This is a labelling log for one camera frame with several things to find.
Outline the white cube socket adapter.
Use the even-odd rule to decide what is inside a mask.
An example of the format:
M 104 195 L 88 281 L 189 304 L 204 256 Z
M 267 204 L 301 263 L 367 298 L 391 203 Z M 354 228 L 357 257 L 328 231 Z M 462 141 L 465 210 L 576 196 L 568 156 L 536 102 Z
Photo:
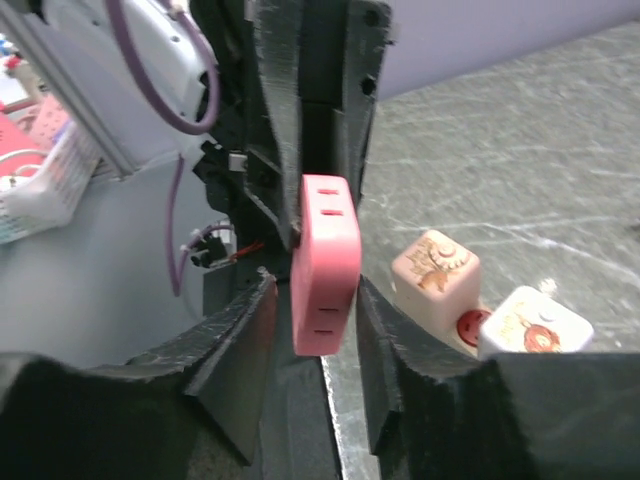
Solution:
M 572 353 L 589 344 L 591 323 L 530 286 L 516 288 L 481 324 L 477 355 Z

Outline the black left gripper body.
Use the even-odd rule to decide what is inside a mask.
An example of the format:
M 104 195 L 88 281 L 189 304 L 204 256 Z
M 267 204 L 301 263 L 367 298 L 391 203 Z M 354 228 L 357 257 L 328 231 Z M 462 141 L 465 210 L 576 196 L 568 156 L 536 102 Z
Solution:
M 227 213 L 235 228 L 238 277 L 263 268 L 289 276 L 291 249 L 299 238 L 293 121 L 275 102 L 265 75 L 267 19 L 262 1 L 195 1 L 192 15 L 217 60 L 220 106 L 206 150 L 210 205 Z

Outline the white mesh basket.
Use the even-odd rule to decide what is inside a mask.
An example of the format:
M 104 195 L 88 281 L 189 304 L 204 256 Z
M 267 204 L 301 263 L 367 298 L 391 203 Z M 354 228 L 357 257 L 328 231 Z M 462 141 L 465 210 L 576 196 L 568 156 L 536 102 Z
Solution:
M 1 242 L 70 222 L 101 159 L 53 96 L 13 120 L 1 115 Z

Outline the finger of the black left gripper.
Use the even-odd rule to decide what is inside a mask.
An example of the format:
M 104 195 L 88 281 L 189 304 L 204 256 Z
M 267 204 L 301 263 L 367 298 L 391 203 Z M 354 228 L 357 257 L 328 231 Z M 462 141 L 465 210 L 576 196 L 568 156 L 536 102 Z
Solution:
M 252 24 L 258 79 L 280 161 L 278 231 L 284 245 L 294 248 L 300 238 L 298 40 L 302 7 L 297 1 L 249 1 L 245 15 Z
M 384 1 L 350 1 L 342 79 L 342 175 L 353 200 L 360 202 L 370 129 L 380 71 L 391 26 L 391 7 Z

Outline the pink cube socket adapter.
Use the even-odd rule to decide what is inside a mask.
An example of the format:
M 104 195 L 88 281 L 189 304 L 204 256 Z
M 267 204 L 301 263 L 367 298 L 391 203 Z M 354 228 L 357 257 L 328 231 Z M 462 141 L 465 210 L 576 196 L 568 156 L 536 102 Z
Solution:
M 429 230 L 392 262 L 395 304 L 433 335 L 447 334 L 476 308 L 479 257 L 440 231 Z

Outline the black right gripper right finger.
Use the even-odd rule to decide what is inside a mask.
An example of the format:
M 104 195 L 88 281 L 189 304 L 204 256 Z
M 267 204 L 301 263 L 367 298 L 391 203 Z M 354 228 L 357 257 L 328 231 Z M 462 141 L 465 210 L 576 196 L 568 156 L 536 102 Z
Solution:
M 635 353 L 471 358 L 367 279 L 356 330 L 371 453 L 385 479 L 635 479 Z

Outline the pink plug adapter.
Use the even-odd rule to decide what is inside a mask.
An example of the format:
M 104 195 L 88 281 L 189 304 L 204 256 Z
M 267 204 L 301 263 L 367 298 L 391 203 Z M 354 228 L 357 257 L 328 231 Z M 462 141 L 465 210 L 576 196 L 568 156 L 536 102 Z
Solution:
M 333 355 L 361 274 L 358 218 L 349 185 L 339 176 L 305 174 L 300 206 L 301 238 L 290 275 L 294 352 Z

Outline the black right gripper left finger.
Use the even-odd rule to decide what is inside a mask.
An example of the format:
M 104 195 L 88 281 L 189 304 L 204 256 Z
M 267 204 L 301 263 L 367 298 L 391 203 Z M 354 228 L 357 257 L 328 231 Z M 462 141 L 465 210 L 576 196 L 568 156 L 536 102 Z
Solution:
M 123 365 L 1 357 L 5 479 L 238 479 L 254 457 L 277 285 Z

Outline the beige power strip red sockets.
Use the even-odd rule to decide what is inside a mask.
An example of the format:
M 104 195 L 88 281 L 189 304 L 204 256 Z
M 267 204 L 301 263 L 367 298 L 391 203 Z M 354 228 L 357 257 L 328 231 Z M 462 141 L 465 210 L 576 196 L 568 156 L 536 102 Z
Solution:
M 485 308 L 476 308 L 462 314 L 455 322 L 451 332 L 453 345 L 463 353 L 477 356 L 480 327 L 491 316 Z

